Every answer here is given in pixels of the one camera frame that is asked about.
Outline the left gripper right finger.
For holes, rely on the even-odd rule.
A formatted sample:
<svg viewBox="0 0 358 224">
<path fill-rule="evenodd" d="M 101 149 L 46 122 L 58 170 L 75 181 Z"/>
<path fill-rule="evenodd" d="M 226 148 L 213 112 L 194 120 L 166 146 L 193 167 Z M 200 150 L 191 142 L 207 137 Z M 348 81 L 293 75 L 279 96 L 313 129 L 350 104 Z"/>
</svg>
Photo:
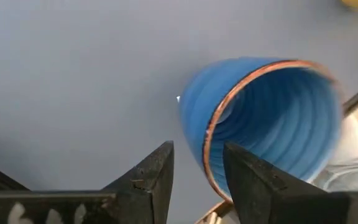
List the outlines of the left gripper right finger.
<svg viewBox="0 0 358 224">
<path fill-rule="evenodd" d="M 325 192 L 232 142 L 223 161 L 241 223 L 358 224 L 358 192 Z"/>
</svg>

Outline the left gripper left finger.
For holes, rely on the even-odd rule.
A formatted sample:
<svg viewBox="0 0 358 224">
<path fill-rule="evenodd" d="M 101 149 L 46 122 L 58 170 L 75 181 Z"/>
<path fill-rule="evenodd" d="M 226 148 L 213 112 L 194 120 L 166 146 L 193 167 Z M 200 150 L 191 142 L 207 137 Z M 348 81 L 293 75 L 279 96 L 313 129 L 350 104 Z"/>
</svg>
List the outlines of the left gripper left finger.
<svg viewBox="0 0 358 224">
<path fill-rule="evenodd" d="M 166 223 L 173 171 L 173 141 L 101 190 L 31 191 L 0 171 L 0 224 Z"/>
</svg>

